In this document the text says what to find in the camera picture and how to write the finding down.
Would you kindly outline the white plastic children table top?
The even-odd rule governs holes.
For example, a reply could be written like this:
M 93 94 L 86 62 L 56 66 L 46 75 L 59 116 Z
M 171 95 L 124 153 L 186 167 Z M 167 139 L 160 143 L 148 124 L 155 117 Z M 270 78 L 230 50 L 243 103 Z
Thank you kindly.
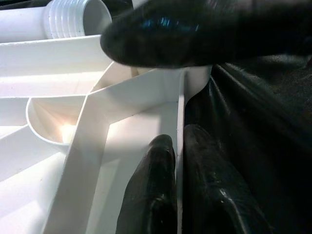
M 149 143 L 172 138 L 182 208 L 187 101 L 210 67 L 111 61 L 99 36 L 0 44 L 0 234 L 114 234 Z

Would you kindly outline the white plastic table leg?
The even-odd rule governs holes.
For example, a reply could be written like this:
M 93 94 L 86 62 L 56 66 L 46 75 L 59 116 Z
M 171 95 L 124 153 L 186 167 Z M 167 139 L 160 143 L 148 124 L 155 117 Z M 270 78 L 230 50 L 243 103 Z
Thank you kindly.
M 100 35 L 112 22 L 102 0 L 52 0 L 0 10 L 0 43 Z

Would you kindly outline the black plastic sheet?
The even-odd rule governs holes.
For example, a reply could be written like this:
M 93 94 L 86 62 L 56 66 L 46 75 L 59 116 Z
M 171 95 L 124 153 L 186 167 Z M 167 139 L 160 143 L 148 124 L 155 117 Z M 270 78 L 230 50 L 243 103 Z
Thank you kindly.
M 195 124 L 209 133 L 248 185 L 271 234 L 312 234 L 312 54 L 181 68 L 128 67 L 210 67 L 206 86 L 185 105 L 184 128 Z M 183 223 L 185 183 L 183 138 L 177 234 L 189 234 Z

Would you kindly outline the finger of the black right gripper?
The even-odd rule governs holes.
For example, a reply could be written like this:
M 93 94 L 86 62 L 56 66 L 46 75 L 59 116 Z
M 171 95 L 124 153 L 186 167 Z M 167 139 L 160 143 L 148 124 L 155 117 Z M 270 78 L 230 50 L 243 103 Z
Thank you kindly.
M 115 20 L 100 45 L 134 67 L 181 68 L 312 54 L 312 0 L 148 0 Z

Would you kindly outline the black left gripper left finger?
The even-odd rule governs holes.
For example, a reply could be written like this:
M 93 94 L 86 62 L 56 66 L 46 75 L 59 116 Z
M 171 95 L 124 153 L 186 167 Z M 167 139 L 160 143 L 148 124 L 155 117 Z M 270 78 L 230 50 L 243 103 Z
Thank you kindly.
M 177 234 L 175 169 L 171 137 L 156 136 L 126 186 L 117 234 Z

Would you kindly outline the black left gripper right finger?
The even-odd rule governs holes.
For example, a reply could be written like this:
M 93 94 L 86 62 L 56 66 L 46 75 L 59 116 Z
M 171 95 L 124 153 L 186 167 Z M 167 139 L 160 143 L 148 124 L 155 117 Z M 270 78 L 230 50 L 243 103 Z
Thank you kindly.
M 243 177 L 199 125 L 184 128 L 184 165 L 189 234 L 271 234 Z

